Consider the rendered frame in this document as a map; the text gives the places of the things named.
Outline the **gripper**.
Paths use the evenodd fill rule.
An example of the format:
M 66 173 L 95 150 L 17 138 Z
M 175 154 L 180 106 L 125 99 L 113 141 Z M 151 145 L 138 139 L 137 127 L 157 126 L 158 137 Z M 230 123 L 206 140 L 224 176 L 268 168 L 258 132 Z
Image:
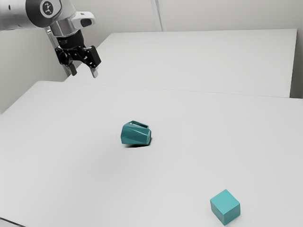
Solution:
M 101 63 L 100 56 L 95 46 L 85 46 L 81 30 L 78 30 L 68 37 L 57 37 L 56 39 L 58 41 L 58 46 L 55 48 L 55 53 L 59 63 L 65 67 L 69 75 L 75 76 L 77 70 L 71 56 L 66 54 L 63 50 L 76 48 L 78 60 L 90 68 L 93 78 L 98 76 L 98 66 Z

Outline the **teal faceted mug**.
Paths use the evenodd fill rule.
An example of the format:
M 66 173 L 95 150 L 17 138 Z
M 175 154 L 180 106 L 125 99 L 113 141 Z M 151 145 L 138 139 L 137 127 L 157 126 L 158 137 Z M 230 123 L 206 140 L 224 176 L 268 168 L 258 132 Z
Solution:
M 123 125 L 121 142 L 126 145 L 149 145 L 152 131 L 149 126 L 137 121 L 130 121 Z

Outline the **teal cube block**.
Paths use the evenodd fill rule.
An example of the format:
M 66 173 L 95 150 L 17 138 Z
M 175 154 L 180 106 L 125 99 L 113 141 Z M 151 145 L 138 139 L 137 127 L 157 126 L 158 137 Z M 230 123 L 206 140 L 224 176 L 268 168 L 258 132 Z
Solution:
M 210 199 L 211 211 L 224 225 L 228 225 L 241 215 L 240 202 L 224 189 Z

